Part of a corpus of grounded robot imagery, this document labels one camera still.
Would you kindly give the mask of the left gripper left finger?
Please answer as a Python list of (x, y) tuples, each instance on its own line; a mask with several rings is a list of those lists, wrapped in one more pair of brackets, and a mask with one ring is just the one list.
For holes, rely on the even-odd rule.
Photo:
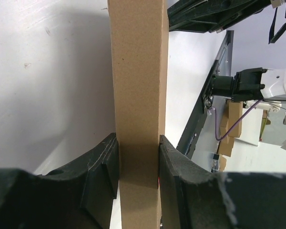
[(107, 229), (119, 182), (118, 142), (95, 148), (46, 175), (0, 168), (0, 229)]

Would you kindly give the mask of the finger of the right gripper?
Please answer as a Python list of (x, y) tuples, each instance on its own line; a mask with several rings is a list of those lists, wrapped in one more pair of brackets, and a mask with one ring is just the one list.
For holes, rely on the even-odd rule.
[(167, 10), (169, 31), (223, 31), (270, 5), (269, 0), (179, 0)]

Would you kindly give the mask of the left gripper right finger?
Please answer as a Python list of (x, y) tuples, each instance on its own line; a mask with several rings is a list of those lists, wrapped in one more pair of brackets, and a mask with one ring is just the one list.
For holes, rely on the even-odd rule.
[(165, 229), (286, 229), (286, 173), (211, 173), (160, 137)]

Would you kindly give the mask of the brown cardboard paper box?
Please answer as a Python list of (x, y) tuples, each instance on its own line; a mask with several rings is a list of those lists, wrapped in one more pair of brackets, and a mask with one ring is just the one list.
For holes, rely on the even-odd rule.
[(164, 0), (110, 0), (115, 129), (124, 229), (157, 229), (159, 137), (165, 130), (168, 16)]

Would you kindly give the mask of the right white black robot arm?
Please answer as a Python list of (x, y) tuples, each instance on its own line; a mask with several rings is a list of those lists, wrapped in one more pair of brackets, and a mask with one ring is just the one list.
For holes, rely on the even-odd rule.
[[(286, 0), (179, 0), (167, 10), (169, 30), (221, 32), (268, 6), (276, 10), (283, 4), (286, 5)], [(275, 25), (276, 17), (269, 29), (269, 44), (276, 43), (286, 31), (286, 23), (278, 31)], [(234, 77), (213, 76), (210, 83), (212, 95), (228, 97), (234, 102), (267, 101), (280, 97), (286, 101), (286, 69), (246, 69)]]

